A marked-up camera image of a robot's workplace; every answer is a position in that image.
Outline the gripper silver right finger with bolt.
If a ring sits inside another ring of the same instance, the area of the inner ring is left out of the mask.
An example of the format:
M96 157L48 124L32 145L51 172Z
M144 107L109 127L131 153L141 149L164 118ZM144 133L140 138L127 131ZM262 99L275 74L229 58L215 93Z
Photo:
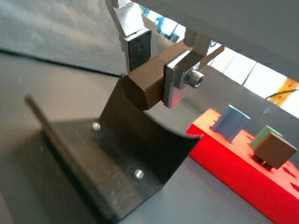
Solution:
M224 51L221 45L208 52L211 38L192 29L185 30L181 46L163 69L163 105L167 108L180 102L188 88L199 87L204 79L200 69Z

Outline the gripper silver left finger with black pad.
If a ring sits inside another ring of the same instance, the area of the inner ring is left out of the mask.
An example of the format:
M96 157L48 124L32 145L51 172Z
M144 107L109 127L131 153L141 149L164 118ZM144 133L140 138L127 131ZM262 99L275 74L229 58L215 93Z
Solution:
M145 27L140 6L131 0L105 0L119 32L125 67L131 72L151 59L152 32Z

